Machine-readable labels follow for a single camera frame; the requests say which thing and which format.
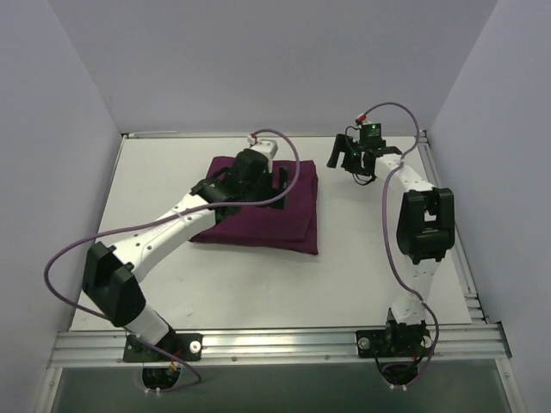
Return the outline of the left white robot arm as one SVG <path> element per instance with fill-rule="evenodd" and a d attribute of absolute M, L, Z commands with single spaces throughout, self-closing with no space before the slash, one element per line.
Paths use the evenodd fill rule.
<path fill-rule="evenodd" d="M 143 351 L 155 361 L 176 350 L 176 333 L 146 302 L 140 282 L 169 254 L 191 238 L 240 213 L 245 202 L 284 207 L 288 172 L 273 186 L 273 140 L 242 150 L 228 167 L 199 181 L 165 215 L 160 225 L 135 231 L 110 246 L 92 245 L 86 256 L 83 290 L 115 327 L 143 339 Z"/>

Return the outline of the purple cloth wrap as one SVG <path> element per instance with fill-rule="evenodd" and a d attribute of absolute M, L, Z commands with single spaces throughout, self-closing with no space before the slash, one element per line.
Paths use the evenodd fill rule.
<path fill-rule="evenodd" d="M 191 241 L 267 247 L 316 256 L 319 253 L 318 184 L 315 162 L 302 161 L 299 179 L 290 191 L 284 209 L 244 207 L 240 213 L 200 233 Z"/>

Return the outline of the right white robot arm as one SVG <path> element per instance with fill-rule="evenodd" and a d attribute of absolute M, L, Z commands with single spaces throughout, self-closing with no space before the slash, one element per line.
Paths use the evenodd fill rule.
<path fill-rule="evenodd" d="M 363 186 L 376 180 L 383 182 L 383 241 L 402 290 L 389 310 L 389 321 L 396 325 L 383 332 L 382 344 L 390 354 L 400 355 L 413 344 L 407 327 L 425 322 L 434 275 L 455 244 L 455 199 L 451 189 L 426 181 L 406 162 L 399 148 L 387 145 L 379 124 L 362 126 L 358 132 L 358 140 L 346 133 L 336 136 L 327 166 L 335 169 L 341 161 L 345 171 L 367 179 Z M 391 190 L 401 197 L 395 236 L 399 252 L 406 259 L 406 269 L 401 273 L 390 247 L 387 196 Z"/>

